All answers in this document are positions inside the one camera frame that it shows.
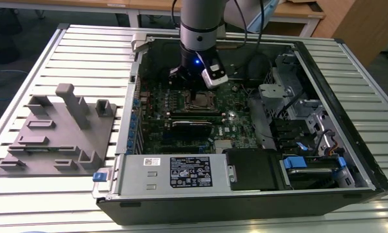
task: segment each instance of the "wire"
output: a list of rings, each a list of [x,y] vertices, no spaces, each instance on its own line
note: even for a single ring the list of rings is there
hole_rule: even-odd
[[[260,10],[262,10],[262,23],[260,23],[260,32],[259,32],[259,38],[258,38],[258,43],[256,43],[256,51],[259,49],[260,41],[262,41],[262,34],[263,34],[263,27],[264,27],[264,4],[263,0],[260,2]]]
[[[276,115],[276,118],[279,118],[282,116],[282,114],[292,106],[292,104],[299,100],[299,98],[302,97],[303,94],[304,94],[304,89],[300,90],[298,95],[292,98],[292,100],[288,102],[288,104],[283,107],[283,109],[280,110],[280,112]]]
[[[172,20],[172,24],[174,24],[174,26],[178,28],[178,27],[179,27],[179,24],[175,22],[175,15],[174,15],[175,4],[176,4],[176,0],[172,1],[172,7],[171,7],[171,20]]]
[[[28,72],[26,72],[26,71],[23,71],[23,70],[15,70],[15,69],[0,70],[0,72],[19,72],[19,73],[28,74]]]
[[[331,130],[331,129],[326,129],[326,130],[323,131],[323,133],[319,135],[318,143],[316,143],[316,146],[315,146],[315,148],[314,148],[314,156],[316,156],[318,153],[319,153],[319,152],[318,152],[318,149],[319,149],[319,146],[320,146],[320,144],[322,144],[324,134],[326,134],[327,132],[330,132],[330,131],[332,131],[332,130]]]
[[[244,27],[244,41],[243,41],[243,44],[240,44],[238,46],[238,49],[240,49],[247,44],[247,25],[246,25],[246,19],[244,19],[244,15],[243,15],[238,0],[235,0],[235,4],[236,4],[236,7],[239,9],[239,13],[240,13],[242,20],[243,20],[243,27]]]
[[[338,141],[334,139],[334,137],[331,137],[331,140],[332,140],[332,142],[334,142],[334,146],[332,146],[331,148],[328,148],[327,151],[326,151],[326,154],[327,154],[328,156],[332,155],[334,150],[336,150],[336,148],[338,148],[338,146],[339,146],[339,143],[338,143]]]

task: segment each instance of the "metal bracket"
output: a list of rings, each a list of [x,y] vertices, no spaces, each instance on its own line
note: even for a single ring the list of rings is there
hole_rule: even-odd
[[[146,33],[136,33],[131,40],[132,52],[140,52],[148,47],[148,40]]]
[[[235,166],[230,165],[227,166],[227,169],[228,169],[228,179],[231,183],[238,182]]]

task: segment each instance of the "warning label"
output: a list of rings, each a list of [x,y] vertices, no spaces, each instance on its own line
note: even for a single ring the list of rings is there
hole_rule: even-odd
[[[210,157],[174,157],[170,164],[172,188],[214,186]]]

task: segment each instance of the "slotted metal surface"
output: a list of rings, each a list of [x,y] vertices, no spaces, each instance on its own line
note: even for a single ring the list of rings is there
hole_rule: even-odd
[[[174,30],[80,25],[58,30],[23,84],[26,91],[16,95],[0,121],[0,160],[30,114],[23,106],[30,95],[48,94],[52,101],[62,101],[55,96],[56,85],[72,83],[75,94],[84,95],[87,102],[106,98],[120,107],[106,160],[106,166],[114,165],[134,61],[130,43],[136,32],[178,34]],[[388,98],[346,47],[331,39],[286,36],[266,39],[304,42],[388,177]],[[318,217],[122,227],[99,210],[91,190],[91,177],[0,178],[0,232],[388,232],[388,196]],[[100,185],[100,191],[108,191],[108,183]]]

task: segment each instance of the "black cable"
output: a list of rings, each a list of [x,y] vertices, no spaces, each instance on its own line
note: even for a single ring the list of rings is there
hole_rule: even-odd
[[[259,32],[256,47],[255,47],[255,50],[252,51],[251,55],[246,59],[244,63],[236,67],[236,70],[239,70],[242,67],[246,67],[244,68],[244,79],[247,79],[250,77],[250,75],[248,75],[250,64],[258,55],[262,55],[266,58],[266,60],[270,63],[270,68],[274,67],[272,61],[268,58],[268,56],[263,52],[259,51],[259,46],[260,46],[260,42],[262,42],[262,35],[263,35],[263,28],[264,28],[264,4],[263,4],[263,0],[259,0],[259,3],[260,3],[262,18],[260,18],[260,32]]]
[[[280,117],[280,115],[286,112],[286,110],[292,106],[292,104],[299,100],[302,95],[304,94],[304,89],[300,90],[300,92],[296,94],[296,96],[292,98],[292,100],[288,102],[288,104],[283,107],[280,112],[276,115],[276,118]]]
[[[172,19],[172,24],[174,24],[174,26],[178,28],[178,27],[179,27],[179,24],[175,22],[175,16],[174,16],[175,4],[176,4],[176,0],[174,0],[174,2],[172,2],[172,8],[171,8],[171,19]]]
[[[260,2],[260,10],[262,10],[262,23],[260,23],[260,32],[259,32],[259,38],[258,38],[258,43],[256,43],[256,48],[255,48],[256,51],[259,49],[259,45],[262,41],[262,34],[263,34],[263,27],[264,27],[264,4],[263,4],[263,0],[260,0],[259,2]]]
[[[242,12],[242,9],[240,9],[240,6],[239,6],[239,2],[238,2],[238,0],[234,0],[234,1],[235,1],[235,4],[236,4],[236,7],[239,9],[239,13],[240,13],[242,20],[243,20],[243,27],[244,27],[244,41],[243,41],[243,44],[238,46],[238,49],[240,49],[247,43],[247,25],[246,25],[244,15],[243,15],[243,12]]]
[[[330,131],[332,131],[332,130],[331,130],[331,129],[326,129],[326,130],[323,131],[323,133],[319,135],[319,139],[318,139],[316,146],[315,146],[315,148],[314,148],[314,155],[312,155],[312,156],[316,156],[316,155],[318,155],[318,149],[319,149],[319,146],[320,146],[320,144],[322,144],[324,134],[326,134],[327,132],[330,132]]]

